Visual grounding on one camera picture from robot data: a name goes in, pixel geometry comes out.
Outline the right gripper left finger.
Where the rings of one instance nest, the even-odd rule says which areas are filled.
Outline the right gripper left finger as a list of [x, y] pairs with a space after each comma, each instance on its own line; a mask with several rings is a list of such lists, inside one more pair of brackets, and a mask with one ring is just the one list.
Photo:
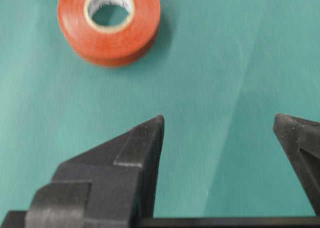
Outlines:
[[62, 162], [26, 213], [28, 228], [128, 228], [153, 215], [165, 119], [158, 115]]

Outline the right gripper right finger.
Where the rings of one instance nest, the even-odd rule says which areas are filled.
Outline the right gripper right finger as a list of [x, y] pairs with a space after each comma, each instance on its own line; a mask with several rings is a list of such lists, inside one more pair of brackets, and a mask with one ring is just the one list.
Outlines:
[[320, 123], [278, 113], [273, 132], [316, 216], [320, 215]]

